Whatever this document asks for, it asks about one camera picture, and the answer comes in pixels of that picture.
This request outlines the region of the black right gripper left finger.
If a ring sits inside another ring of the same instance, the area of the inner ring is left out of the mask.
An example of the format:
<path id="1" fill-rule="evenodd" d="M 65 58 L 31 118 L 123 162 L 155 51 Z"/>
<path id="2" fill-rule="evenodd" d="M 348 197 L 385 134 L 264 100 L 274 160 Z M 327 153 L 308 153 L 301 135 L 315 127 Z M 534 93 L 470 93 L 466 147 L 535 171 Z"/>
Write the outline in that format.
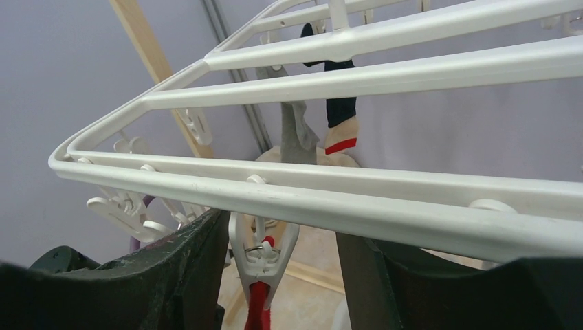
<path id="1" fill-rule="evenodd" d="M 51 274 L 1 264 L 2 329 L 219 329 L 229 212 L 100 264 Z"/>

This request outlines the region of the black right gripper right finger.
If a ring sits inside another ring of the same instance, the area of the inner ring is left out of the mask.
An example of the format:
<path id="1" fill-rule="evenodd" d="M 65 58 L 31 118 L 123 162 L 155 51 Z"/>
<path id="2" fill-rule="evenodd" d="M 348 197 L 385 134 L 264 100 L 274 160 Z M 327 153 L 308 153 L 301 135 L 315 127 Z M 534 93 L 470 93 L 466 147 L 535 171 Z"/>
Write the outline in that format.
<path id="1" fill-rule="evenodd" d="M 582 259 L 480 270 L 418 247 L 336 236 L 354 329 L 581 329 Z"/>

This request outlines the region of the white plastic sock hanger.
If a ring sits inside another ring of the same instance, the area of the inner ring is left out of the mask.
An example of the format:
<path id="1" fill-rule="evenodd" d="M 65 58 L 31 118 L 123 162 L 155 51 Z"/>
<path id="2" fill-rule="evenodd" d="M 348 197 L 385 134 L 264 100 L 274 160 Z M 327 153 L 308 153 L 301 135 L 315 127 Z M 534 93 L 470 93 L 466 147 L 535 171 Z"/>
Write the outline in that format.
<path id="1" fill-rule="evenodd" d="M 398 1 L 276 1 L 203 58 L 65 140 L 61 178 L 93 184 L 91 210 L 144 243 L 204 208 L 232 213 L 237 258 L 258 255 L 248 221 L 285 221 L 283 260 L 301 226 L 490 262 L 582 255 L 582 180 L 535 179 L 536 147 L 574 124 L 549 156 L 562 168 L 582 137 L 581 1 L 466 1 L 387 18 Z M 310 23 L 314 35 L 301 38 Z M 324 71 L 314 61 L 351 60 Z M 281 103 L 305 101 L 324 149 L 326 99 L 357 97 L 360 167 L 257 162 L 281 145 Z M 214 158 L 195 157 L 177 110 Z"/>

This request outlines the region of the red plain sock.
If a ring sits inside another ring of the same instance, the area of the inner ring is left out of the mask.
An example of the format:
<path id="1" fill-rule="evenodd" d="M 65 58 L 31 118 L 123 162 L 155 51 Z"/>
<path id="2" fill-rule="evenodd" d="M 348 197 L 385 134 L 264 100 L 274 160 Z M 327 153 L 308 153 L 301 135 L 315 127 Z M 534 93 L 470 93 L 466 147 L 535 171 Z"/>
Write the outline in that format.
<path id="1" fill-rule="evenodd" d="M 274 247 L 275 240 L 272 236 L 266 236 L 261 244 L 254 247 L 252 252 L 258 251 L 258 257 L 251 261 L 245 257 L 243 274 L 241 277 L 244 289 L 247 289 L 247 320 L 245 330 L 271 329 L 270 293 L 275 290 L 274 263 L 270 263 L 269 254 L 278 258 L 278 252 Z"/>

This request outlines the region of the white grey sock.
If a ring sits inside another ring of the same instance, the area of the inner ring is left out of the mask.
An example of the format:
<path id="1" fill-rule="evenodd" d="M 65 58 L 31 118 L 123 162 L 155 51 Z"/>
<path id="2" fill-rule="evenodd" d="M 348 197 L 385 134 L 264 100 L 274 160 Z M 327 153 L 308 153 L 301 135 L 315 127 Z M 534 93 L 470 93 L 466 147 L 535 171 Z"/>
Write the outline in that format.
<path id="1" fill-rule="evenodd" d="M 305 101 L 289 101 L 280 104 L 281 148 L 294 150 L 302 147 L 310 151 L 317 147 L 320 139 L 305 121 Z"/>

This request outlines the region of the navy red sock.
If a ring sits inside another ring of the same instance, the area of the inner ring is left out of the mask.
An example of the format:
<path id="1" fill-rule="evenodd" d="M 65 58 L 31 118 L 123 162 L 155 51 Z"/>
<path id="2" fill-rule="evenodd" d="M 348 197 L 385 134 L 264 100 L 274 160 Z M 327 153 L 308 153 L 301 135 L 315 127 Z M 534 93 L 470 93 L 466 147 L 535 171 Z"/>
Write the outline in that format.
<path id="1" fill-rule="evenodd" d="M 313 35 L 314 28 L 312 24 L 304 24 L 300 37 Z M 352 59 L 343 62 L 320 60 L 306 62 L 303 65 L 305 67 L 313 67 L 321 63 L 324 64 L 325 72 L 355 68 Z M 327 124 L 329 128 L 324 141 L 326 155 L 344 153 L 346 150 L 356 147 L 360 130 L 359 121 L 356 117 L 356 103 L 357 97 L 326 99 Z"/>

